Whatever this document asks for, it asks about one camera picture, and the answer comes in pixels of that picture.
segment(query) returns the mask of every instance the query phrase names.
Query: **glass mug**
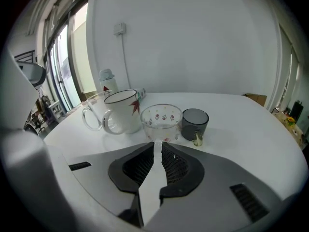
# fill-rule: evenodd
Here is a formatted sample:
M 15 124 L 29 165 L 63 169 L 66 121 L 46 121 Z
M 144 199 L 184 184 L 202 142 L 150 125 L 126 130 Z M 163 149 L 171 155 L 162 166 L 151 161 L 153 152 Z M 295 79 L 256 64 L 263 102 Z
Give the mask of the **glass mug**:
M 86 101 L 88 106 L 82 112 L 83 122 L 90 130 L 99 131 L 103 128 L 110 134 L 118 135 L 134 133 L 140 129 L 140 103 L 137 91 L 120 91 L 107 98 L 104 97 L 104 92 L 101 92 L 96 96 Z M 86 121 L 87 111 L 91 111 L 98 120 L 97 128 L 90 126 Z
M 182 118 L 182 111 L 169 104 L 150 106 L 140 115 L 146 136 L 152 142 L 177 140 Z

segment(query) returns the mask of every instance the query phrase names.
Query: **glass bowl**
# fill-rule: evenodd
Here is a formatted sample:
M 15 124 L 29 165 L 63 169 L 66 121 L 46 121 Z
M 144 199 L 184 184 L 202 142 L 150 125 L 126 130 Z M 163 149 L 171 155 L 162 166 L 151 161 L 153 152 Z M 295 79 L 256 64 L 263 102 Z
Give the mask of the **glass bowl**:
M 177 106 L 170 104 L 150 106 L 140 115 L 143 129 L 151 142 L 177 140 L 182 118 L 182 111 Z

